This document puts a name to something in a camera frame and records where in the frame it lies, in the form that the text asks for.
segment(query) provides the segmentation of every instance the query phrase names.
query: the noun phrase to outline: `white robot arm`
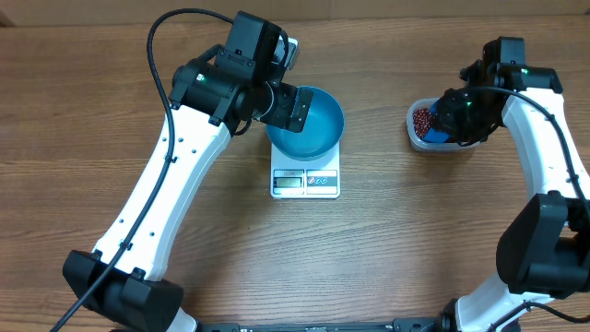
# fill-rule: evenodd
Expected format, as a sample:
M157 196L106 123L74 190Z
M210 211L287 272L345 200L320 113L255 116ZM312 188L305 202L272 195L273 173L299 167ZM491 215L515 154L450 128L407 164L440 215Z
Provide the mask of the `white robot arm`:
M437 101L433 128L470 145L506 126L523 166L529 203L501 237L492 276L450 301L437 318L397 318L395 332L520 328L517 319L527 310L548 310L545 303L590 291L585 200L590 178L565 121L557 74L526 66L522 39L491 41L482 59L461 71L465 88L449 89ZM564 225L578 234L561 238ZM590 322L589 317L571 320Z
M182 13L221 18L232 29L224 46L177 69L167 99L153 65L152 39L164 19ZM174 10L154 23L147 54L167 109L159 141L121 214L92 252L72 251L66 259L64 277L78 301L52 332L80 305L141 331L194 332L197 322L180 307L183 289L163 277L198 186L253 119L293 132L305 124L313 92L282 82L299 44L271 22L243 12L233 20L202 9ZM241 121L246 126L238 131Z
M580 160L572 135L565 122L563 97L552 89L527 89L521 92L555 115L566 137L575 173L584 194L590 196L590 177ZM560 141L545 115L528 102L510 97L502 111L502 120L510 131L525 173L526 191L531 199L535 194L558 191L562 196L576 198L568 173ZM487 331L490 326L518 308L523 302L548 303L554 299L546 293L524 292L512 294L498 273L494 273L473 293L460 298L455 305L457 329L463 332ZM520 315L497 326L500 331Z

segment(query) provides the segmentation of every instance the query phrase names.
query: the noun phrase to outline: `black wire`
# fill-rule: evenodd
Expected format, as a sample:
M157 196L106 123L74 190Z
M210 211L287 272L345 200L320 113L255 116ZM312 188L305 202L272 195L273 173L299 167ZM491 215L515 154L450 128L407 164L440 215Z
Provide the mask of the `black wire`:
M242 136L242 135L246 134L248 129L250 129L251 125L252 125L252 119L248 119L248 121L246 121L246 124L243 126L243 128L240 129L239 131L235 132L235 134L233 134L233 135L234 136Z
M547 111L543 106L539 105L536 101L533 101L532 99L526 97L525 95L522 95L518 92L514 92L512 90L496 88L496 87L470 87L470 88L461 88L461 89L457 90L458 93L464 93L464 92L469 93L469 92L477 92L477 91L492 91L492 92L497 92L497 93L501 93L501 94L505 94L505 95L515 96L516 98L519 98L523 101L528 102L531 106L535 107L539 112L541 112L543 115L545 115L545 117L548 119L548 121L551 123L551 125L553 125L553 129L555 130L555 133L557 134L557 137L560 140L561 151L563 152L563 158L565 159L565 165L568 169L568 174L570 174L570 181L572 182L573 191L578 196L578 198L580 198L582 200L582 203L584 206L584 212L585 212L586 216L588 217L588 219L590 219L590 207L588 207L588 203L587 203L586 198L584 196L584 192L582 191L582 187L580 186L580 182L578 181L579 177L575 173L575 169L573 168L572 155L570 154L570 148L568 147L568 143L565 139L565 135L563 134L563 131L561 130L560 125L557 123L557 120L555 120L555 115L549 113L549 111Z
M164 87L162 86L162 82L159 79L158 70L156 70L156 64L154 63L154 54L153 54L153 50L152 50L153 49L152 44L153 44L153 40L154 40L154 34L156 33L156 29L164 20L166 20L167 18L176 16L176 15L179 15L179 14L184 14L184 13L196 13L196 14L210 15L214 18L219 18L221 20L224 20L228 23L233 24L233 19L227 18L223 15L220 15L218 13L215 13L215 12L212 12L209 10L197 9L197 8L183 8L183 9L172 10L172 11L162 15L151 26L151 29L149 30L149 34L147 35L147 62L149 63L149 70L151 71L151 75L154 77L154 82L156 83L156 89L158 89L159 97L161 98L162 103L164 104L164 108L166 109L166 118L168 119L168 133L170 136L169 143L168 143L168 151L166 152L166 158L164 160L164 165L162 166L162 170L159 173L158 180L156 181L156 184L154 185L154 189L152 189L152 192L149 195L149 198L147 199L146 204L141 209L141 212L137 216L136 222L134 222L133 226L131 227L131 230L127 233L127 236L125 237L123 242L120 244L119 250L114 255L114 257L111 259L111 262L109 263L109 265L104 269L104 271L102 271L100 276L92 283L92 285L90 285L90 287L88 288L88 290L86 290L84 295L82 295L65 312L65 314L62 316L62 318L60 318L59 321L57 321L57 323L55 323L55 326L51 329L51 332L59 331L59 329L65 325L67 320L72 317L72 315L76 312L76 310L78 310L80 308L80 306L82 306L82 304L84 304L84 302L88 299L88 297L101 285L101 283L107 278L109 273L114 269L114 266L117 264L117 262L119 261L119 259L121 258L121 256L123 255L123 253L125 252L125 250L129 246L129 244L131 243L131 240L136 235L137 229L139 229L141 222L143 221L144 217L149 212L149 208L151 208L152 203L154 203L154 200L156 199L156 196L158 195L159 189L162 187L162 184L164 183L164 179L166 178L166 173L168 173L168 169L170 168L170 164L172 161L172 155L174 152L174 140L175 140L174 120L172 118L171 106L169 104L168 97L166 96L166 91L164 91Z
M530 308L531 307L537 307L537 308L543 309L546 312L548 312L550 314L553 314L553 315L555 315L555 316L557 316L557 317L559 317L559 318L561 318L563 320L566 320L566 321L568 321L570 323L574 323L574 324L587 324L587 323L590 323L590 314L588 316L586 316L586 317L573 317L573 316L570 316L568 314L564 314L564 313L562 313L560 311L557 311L557 310L555 310L555 309L551 308L550 306L545 305L543 303L526 302L526 304L527 304L527 307L528 307L527 310L529 310L529 311L530 311Z
M502 326L504 323L506 323L510 319L514 318L518 313L522 312L523 310L527 310L528 312L530 312L532 308L543 309L546 312L553 314L553 315L555 315L565 321L568 321L570 323L574 323L574 324L590 323L590 315L588 315L586 317L573 317L568 314L564 314L558 310L555 310L555 309L551 308L550 306L543 304L543 303L523 302L522 304L520 304L516 308L512 309L512 311L510 311L510 313L508 313L506 316L504 316L498 322L490 325L490 328L488 328L488 332L494 332L498 327Z

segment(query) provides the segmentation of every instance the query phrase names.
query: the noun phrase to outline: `plastic container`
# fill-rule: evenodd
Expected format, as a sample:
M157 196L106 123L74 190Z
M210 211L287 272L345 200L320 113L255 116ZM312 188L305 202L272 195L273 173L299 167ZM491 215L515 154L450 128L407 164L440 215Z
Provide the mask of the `plastic container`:
M329 93L315 87L302 87L313 91L312 104L300 133L267 125L270 141L285 156L299 161L317 160L332 149L344 134L344 112L338 101Z
M456 143L428 143L421 140L418 135L416 135L416 130L414 130L414 111L421 108L429 109L437 100L438 98L423 99L414 102L412 106L409 107L406 122L407 134L409 135L409 141L412 148L420 152L454 152L478 146L479 142L469 147L461 147Z

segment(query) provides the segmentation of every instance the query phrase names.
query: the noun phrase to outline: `white scale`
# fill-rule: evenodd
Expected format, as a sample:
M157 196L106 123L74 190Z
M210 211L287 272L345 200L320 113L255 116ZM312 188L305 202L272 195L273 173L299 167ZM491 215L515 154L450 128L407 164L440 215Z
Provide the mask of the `white scale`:
M274 198L338 198L340 143L317 160L299 161L272 145L270 193Z

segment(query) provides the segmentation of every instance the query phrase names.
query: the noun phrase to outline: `blue object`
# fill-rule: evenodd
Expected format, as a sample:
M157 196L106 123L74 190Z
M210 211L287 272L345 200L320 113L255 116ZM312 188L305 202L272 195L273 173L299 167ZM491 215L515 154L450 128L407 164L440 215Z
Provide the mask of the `blue object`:
M267 125L266 133L275 147L287 157L309 161L322 157L338 143L344 134L344 112L338 101L324 90L301 88L313 91L303 131L293 133Z
M431 106L431 114L436 113L436 102L433 103ZM451 136L449 134L446 134L446 133L440 132L440 131L436 131L431 128L431 129L429 129L426 136L422 138L422 140L425 142L428 142L428 143L445 143L447 140L449 140L449 138L451 138Z

